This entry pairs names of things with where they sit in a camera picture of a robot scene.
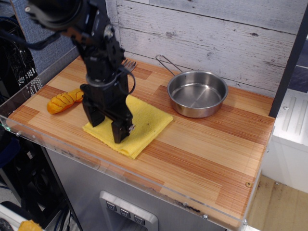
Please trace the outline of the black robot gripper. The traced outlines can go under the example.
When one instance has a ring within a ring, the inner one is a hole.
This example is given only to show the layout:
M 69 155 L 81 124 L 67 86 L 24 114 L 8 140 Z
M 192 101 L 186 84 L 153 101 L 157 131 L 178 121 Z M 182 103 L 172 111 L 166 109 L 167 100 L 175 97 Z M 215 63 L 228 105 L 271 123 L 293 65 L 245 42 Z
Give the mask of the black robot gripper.
M 128 91 L 128 73 L 120 72 L 107 86 L 97 87 L 82 84 L 84 92 L 83 109 L 93 127 L 101 124 L 105 117 L 111 123 L 115 143 L 121 143 L 134 130 L 133 115 L 128 109 L 126 98 Z

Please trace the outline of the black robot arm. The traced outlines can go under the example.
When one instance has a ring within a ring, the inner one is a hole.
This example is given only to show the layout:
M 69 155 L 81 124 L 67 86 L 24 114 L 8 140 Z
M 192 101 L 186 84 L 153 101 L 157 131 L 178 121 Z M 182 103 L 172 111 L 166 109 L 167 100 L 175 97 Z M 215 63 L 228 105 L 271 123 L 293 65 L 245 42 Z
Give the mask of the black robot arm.
M 133 115 L 126 105 L 128 71 L 123 66 L 124 49 L 103 0 L 30 0 L 26 12 L 43 28 L 69 37 L 86 65 L 83 108 L 93 127 L 107 117 L 112 120 L 115 143 L 133 129 Z

